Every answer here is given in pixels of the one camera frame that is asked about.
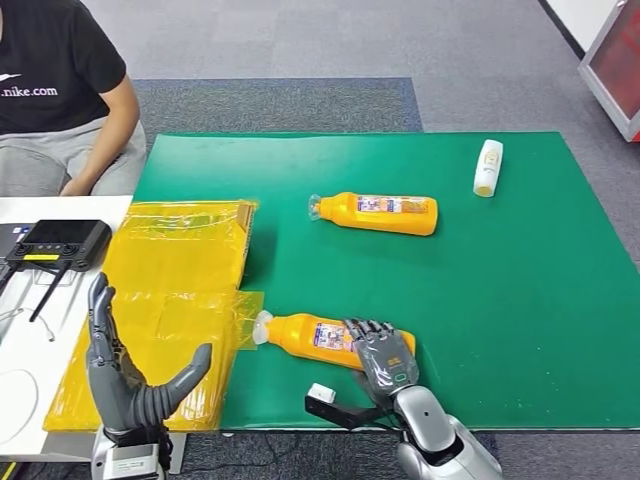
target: gray pants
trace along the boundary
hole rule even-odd
[[[0,135],[0,197],[57,196],[87,163],[104,118],[71,130]],[[146,161],[140,123],[91,195],[131,195]]]

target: nike.com text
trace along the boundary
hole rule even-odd
[[[13,87],[2,90],[2,97],[55,97],[58,91],[55,88],[18,88]]]

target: person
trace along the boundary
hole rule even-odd
[[[79,0],[0,0],[0,197],[132,194],[146,158],[125,62]]]

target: bottle label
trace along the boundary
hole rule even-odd
[[[353,339],[351,338],[346,327],[331,323],[316,324],[315,335],[313,336],[313,345],[328,350],[353,351]]]
[[[494,174],[500,166],[500,154],[497,150],[489,150],[485,154],[485,172]]]
[[[426,213],[424,197],[380,197],[377,195],[359,195],[358,212],[369,213]]]

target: red cabinet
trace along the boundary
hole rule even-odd
[[[640,0],[618,2],[579,70],[620,133],[640,142]]]

